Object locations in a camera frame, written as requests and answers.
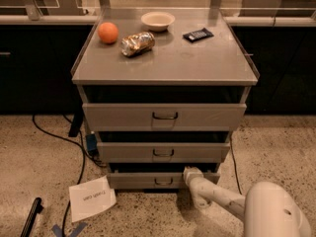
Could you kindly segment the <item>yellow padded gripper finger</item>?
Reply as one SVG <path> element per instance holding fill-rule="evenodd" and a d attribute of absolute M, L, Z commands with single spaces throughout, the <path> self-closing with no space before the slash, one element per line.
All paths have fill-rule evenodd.
<path fill-rule="evenodd" d="M 193 178 L 202 178 L 203 177 L 203 173 L 202 171 L 197 168 L 197 167 L 186 167 L 184 170 L 184 180 L 186 182 L 189 182 L 191 179 Z"/>

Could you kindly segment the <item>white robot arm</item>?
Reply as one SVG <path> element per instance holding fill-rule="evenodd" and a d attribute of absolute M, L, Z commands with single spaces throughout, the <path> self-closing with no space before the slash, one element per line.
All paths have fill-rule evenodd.
<path fill-rule="evenodd" d="M 184 181 L 196 208 L 213 201 L 244 223 L 245 237 L 312 237 L 310 223 L 281 186 L 258 182 L 245 196 L 208 180 L 196 167 L 186 167 Z"/>

